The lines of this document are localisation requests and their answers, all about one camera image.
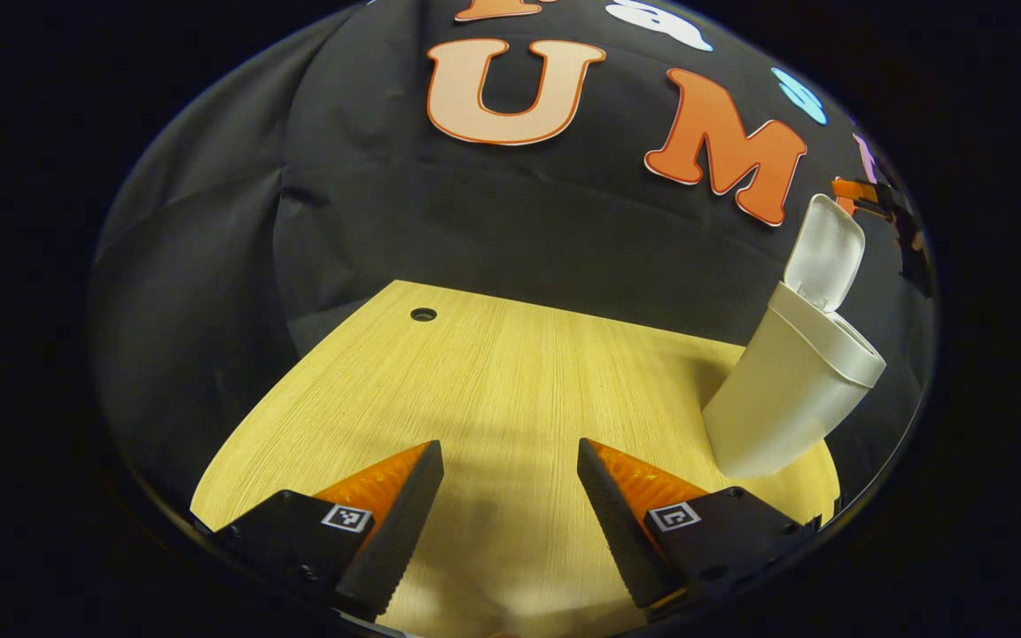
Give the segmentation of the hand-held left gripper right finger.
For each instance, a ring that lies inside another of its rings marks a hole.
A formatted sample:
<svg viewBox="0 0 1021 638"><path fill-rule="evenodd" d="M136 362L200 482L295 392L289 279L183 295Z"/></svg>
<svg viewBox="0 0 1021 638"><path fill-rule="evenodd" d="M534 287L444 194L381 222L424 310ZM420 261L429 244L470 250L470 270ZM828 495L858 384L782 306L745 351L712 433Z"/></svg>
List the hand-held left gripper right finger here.
<svg viewBox="0 0 1021 638"><path fill-rule="evenodd" d="M642 612L710 607L806 544L799 521L732 486L709 492L599 441L580 439L578 477L621 581Z"/></svg>

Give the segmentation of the wooden desktop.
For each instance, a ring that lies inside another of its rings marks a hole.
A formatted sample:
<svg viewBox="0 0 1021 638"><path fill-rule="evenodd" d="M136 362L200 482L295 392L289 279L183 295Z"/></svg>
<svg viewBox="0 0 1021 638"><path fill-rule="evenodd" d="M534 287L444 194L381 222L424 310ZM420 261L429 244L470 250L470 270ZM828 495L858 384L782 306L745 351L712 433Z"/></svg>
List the wooden desktop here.
<svg viewBox="0 0 1021 638"><path fill-rule="evenodd" d="M576 473L592 439L714 492L701 408L742 347L396 280L289 371L204 471L218 530L429 440L445 476L381 622L422 638L643 625Z"/></svg>

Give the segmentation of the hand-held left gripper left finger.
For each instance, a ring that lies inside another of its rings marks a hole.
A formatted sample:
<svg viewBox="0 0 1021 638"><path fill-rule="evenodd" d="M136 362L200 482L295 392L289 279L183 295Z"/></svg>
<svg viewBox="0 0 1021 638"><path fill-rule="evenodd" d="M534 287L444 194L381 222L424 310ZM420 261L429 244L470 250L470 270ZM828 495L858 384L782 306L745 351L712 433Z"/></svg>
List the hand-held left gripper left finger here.
<svg viewBox="0 0 1021 638"><path fill-rule="evenodd" d="M429 440L315 495L278 490L211 536L301 601L373 621L408 570L442 480L441 444Z"/></svg>

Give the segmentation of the white desktop garbage bin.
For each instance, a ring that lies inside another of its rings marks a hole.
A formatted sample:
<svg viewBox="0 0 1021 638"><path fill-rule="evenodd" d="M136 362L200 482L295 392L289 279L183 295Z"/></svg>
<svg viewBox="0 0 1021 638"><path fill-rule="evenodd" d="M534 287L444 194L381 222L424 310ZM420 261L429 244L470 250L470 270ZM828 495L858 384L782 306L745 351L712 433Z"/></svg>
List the white desktop garbage bin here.
<svg viewBox="0 0 1021 638"><path fill-rule="evenodd" d="M882 377L883 356L839 313L864 251L863 230L834 198L810 198L748 346L704 405L722 475L753 479L789 467Z"/></svg>

